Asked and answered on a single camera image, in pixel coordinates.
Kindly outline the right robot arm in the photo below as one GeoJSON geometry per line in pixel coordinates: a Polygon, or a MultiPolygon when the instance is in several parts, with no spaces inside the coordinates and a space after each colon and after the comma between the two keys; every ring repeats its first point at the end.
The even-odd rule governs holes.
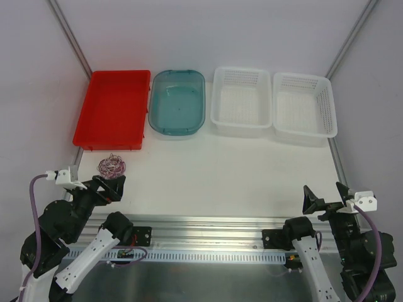
{"type": "Polygon", "coordinates": [[[285,221],[281,239],[283,249],[295,249],[308,274],[315,301],[335,301],[322,262],[319,260],[316,232],[308,215],[320,212],[327,221],[341,258],[344,292],[351,301],[395,301],[396,292],[386,270],[397,265],[393,237],[378,231],[368,216],[377,210],[373,191],[355,191],[337,182],[341,200],[326,203],[304,186],[303,215],[285,221]]]}

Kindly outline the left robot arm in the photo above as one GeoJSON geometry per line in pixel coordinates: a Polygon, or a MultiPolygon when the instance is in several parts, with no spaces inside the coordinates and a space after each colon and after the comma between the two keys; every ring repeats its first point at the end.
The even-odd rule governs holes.
{"type": "Polygon", "coordinates": [[[68,246],[77,242],[94,208],[122,199],[126,177],[93,176],[83,187],[69,190],[72,201],[53,201],[39,215],[34,185],[44,178],[45,174],[35,176],[29,185],[35,230],[21,248],[23,276],[17,301],[70,301],[81,281],[107,251],[133,242],[132,222],[121,212],[111,213],[82,254],[59,272],[62,259],[70,252],[68,246]]]}

